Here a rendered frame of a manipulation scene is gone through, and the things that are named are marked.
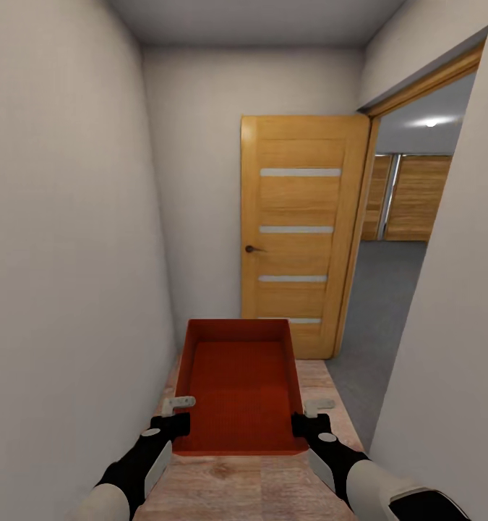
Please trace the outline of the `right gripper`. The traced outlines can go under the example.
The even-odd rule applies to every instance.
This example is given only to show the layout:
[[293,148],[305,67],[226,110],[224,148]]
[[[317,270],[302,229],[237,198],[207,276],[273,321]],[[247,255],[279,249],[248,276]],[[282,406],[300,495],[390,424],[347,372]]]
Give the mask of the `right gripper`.
[[292,415],[291,416],[292,434],[295,438],[304,437],[307,440],[307,431],[314,425],[321,425],[329,430],[330,417],[327,413],[321,413],[317,418],[308,418],[305,415]]

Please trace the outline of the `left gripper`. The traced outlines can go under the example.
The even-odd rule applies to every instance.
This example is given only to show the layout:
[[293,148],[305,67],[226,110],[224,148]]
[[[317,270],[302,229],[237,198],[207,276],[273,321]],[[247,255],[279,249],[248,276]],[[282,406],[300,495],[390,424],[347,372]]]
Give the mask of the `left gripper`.
[[174,438],[178,436],[188,436],[190,434],[190,413],[175,414],[171,418],[162,418],[162,416],[153,417],[150,421],[151,425],[170,423],[173,426]]

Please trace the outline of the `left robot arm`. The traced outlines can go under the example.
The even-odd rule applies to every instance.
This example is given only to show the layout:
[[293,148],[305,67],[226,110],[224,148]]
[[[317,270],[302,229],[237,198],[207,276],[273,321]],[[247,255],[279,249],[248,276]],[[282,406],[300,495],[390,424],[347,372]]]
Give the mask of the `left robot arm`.
[[59,521],[132,521],[167,468],[176,437],[190,434],[190,413],[174,409],[192,407],[195,397],[168,398],[162,416],[153,417],[133,449],[105,471],[102,480]]

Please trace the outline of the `storage box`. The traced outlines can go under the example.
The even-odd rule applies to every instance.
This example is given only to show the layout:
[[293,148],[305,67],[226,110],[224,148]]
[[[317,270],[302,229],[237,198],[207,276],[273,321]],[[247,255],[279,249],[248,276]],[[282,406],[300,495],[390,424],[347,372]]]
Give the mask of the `storage box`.
[[292,434],[304,415],[288,319],[189,319],[175,397],[192,396],[190,434],[173,454],[294,456],[309,443]]

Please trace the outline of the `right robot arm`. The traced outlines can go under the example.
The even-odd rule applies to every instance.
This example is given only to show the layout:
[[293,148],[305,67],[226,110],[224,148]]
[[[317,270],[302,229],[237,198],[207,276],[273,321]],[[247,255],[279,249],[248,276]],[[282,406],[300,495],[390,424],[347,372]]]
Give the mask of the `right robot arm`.
[[292,415],[292,434],[309,443],[310,465],[360,521],[473,521],[444,492],[428,483],[392,472],[365,453],[345,446],[331,432],[331,398],[306,399],[304,415]]

